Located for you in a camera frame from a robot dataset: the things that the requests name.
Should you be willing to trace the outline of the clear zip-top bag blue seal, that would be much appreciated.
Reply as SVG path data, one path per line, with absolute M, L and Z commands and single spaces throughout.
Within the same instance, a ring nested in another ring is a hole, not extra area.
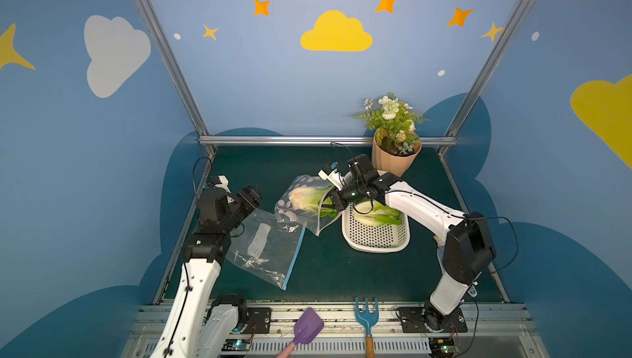
M 304 238 L 304 226 L 278 221 L 273 213 L 256 210 L 231 236 L 226 259 L 256 277 L 286 290 Z

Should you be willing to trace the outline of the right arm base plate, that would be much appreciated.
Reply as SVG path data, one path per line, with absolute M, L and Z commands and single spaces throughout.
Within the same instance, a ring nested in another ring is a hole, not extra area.
M 467 333 L 468 327 L 460 308 L 450 315 L 420 306 L 400 306 L 396 317 L 404 333 Z

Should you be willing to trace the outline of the pink-dotted bag of cabbages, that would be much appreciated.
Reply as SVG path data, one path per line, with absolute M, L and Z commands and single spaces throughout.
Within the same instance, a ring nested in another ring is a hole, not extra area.
M 334 186 L 318 176 L 300 175 L 294 179 L 284 195 L 276 202 L 276 220 L 303 226 L 314 235 L 334 223 L 340 212 L 328 197 Z

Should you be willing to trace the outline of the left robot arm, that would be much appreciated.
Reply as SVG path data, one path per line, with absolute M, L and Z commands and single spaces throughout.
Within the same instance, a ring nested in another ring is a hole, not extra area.
M 245 299 L 225 295 L 208 308 L 231 244 L 231 233 L 262 202 L 258 185 L 231 193 L 222 177 L 197 198 L 198 220 L 182 249 L 179 289 L 153 357 L 217 357 L 246 323 Z

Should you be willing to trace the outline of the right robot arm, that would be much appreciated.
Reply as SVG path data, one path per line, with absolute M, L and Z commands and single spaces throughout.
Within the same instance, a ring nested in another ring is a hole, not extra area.
M 444 330 L 459 311 L 464 295 L 497 256 L 487 218 L 479 212 L 466 214 L 416 191 L 389 172 L 379 172 L 368 156 L 347 162 L 350 178 L 337 165 L 325 165 L 321 179 L 333 184 L 326 194 L 337 211 L 369 200 L 398 210 L 420 223 L 436 237 L 442 276 L 425 303 L 424 325 L 431 333 Z

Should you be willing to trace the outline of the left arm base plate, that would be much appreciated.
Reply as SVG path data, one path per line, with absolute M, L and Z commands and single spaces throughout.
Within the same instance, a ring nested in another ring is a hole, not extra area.
M 269 307 L 248 308 L 245 322 L 235 329 L 238 334 L 255 335 L 270 333 L 273 310 Z

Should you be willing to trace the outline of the green chinese cabbage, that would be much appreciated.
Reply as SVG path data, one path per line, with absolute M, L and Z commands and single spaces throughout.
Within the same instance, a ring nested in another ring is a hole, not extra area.
M 327 198 L 331 188 L 323 187 L 299 187 L 289 193 L 291 206 L 297 211 L 307 211 L 319 217 L 335 218 L 338 211 L 332 208 L 332 200 Z
M 385 206 L 375 200 L 367 200 L 352 205 L 352 215 L 367 226 L 400 226 L 403 215 L 400 211 Z

